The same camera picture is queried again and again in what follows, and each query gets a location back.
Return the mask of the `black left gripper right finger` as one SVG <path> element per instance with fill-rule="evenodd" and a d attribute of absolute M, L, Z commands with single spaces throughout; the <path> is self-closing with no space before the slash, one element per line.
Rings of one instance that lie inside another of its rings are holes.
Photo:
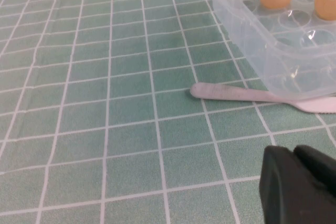
<path fill-rule="evenodd" d="M 335 159 L 308 145 L 298 145 L 293 152 L 311 175 L 335 195 Z"/>

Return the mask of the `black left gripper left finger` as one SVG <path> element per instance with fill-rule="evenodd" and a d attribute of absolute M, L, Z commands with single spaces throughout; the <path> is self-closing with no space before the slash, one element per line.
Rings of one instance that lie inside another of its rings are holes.
<path fill-rule="evenodd" d="M 335 195 L 285 147 L 265 148 L 259 194 L 265 223 L 335 223 Z"/>

